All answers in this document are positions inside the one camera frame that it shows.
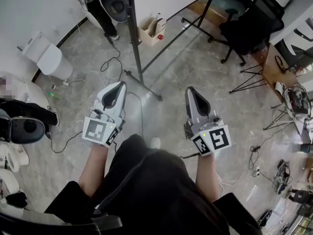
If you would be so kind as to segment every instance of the chair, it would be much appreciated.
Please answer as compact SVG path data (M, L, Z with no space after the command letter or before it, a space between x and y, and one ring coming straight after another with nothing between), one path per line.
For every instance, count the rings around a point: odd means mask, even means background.
M229 51L221 63L225 63L232 50L242 60L241 66L246 64L243 56L253 52L259 45L267 43L272 33L284 28L281 20L282 13L269 5L266 0L254 0L249 9L238 18L231 21L234 14L238 14L236 9L227 9L229 14L227 22L220 25L221 34L227 39Z

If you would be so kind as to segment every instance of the gray tile floor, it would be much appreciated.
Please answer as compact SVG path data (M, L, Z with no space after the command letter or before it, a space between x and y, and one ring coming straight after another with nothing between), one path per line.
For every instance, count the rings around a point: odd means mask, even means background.
M196 17L193 12L185 10L167 24L165 39L161 43L155 47L140 45L143 66L182 30L184 24L180 22L181 16L191 19ZM202 26L214 36L220 37L219 30L206 20ZM117 30L121 38L115 46L121 51L120 60L123 69L136 74L128 28L125 24L119 24ZM71 79L84 79L86 83L75 82L66 87L60 80L52 78L57 86L53 91L47 76L40 75L36 82L46 95L53 92L61 97L57 99L47 96L51 105L57 108L61 122L60 126L52 129L55 150L61 150L66 140L82 130L84 117L89 114L96 94L103 89L103 82L96 69L99 71L105 61L117 55L117 51L103 37L102 30L90 22L81 26L81 33L84 37L76 31L62 45L61 50L74 66ZM152 137L160 137L162 148L178 155L196 151L192 142L186 140L183 130L183 124L187 119L185 89L194 85L206 92L210 103L214 104L224 122L228 124L232 139L232 147L216 155L217 172L223 182L229 184L223 185L224 194L235 193L251 214L259 218L266 209L272 209L281 196L274 193L272 183L268 179L262 176L252 177L252 173L246 168L250 147L260 144L274 131L279 130L277 128L263 131L263 127L270 123L270 107L276 105L278 99L267 86L230 95L229 91L244 81L247 75L240 73L240 60L234 53L231 54L229 61L222 65L220 59L226 54L226 46L218 43L208 44L206 39L203 33L190 28L144 74L146 84L163 96L162 102L157 101L124 73L121 80L127 83L128 91L136 93L142 100L146 142ZM255 65L251 57L246 59L248 63L246 67ZM109 81L112 83L118 79L120 71L120 64L112 61L106 72L99 73L107 85ZM125 111L126 124L123 129L125 138L134 133L141 133L140 105L138 99L131 94L127 96ZM119 146L123 137L118 135L116 140ZM261 171L272 178L276 175L277 164L281 159L290 161L292 184L296 184L303 174L302 167L305 161L305 155L296 153L299 143L300 138L293 125L275 134L260 151L258 164ZM90 143L80 136L70 141L61 154L54 154L50 145L50 140L44 137L37 143L25 146L30 164L22 167L16 174L28 196L29 207L40 212L47 208L68 181L78 180L90 150ZM113 156L114 150L110 148L108 164ZM196 160L191 158L185 161L191 178L195 178L197 165L189 162ZM295 208L290 201L286 202L286 214L282 224L293 219ZM276 229L278 226L271 228L269 232L272 233Z

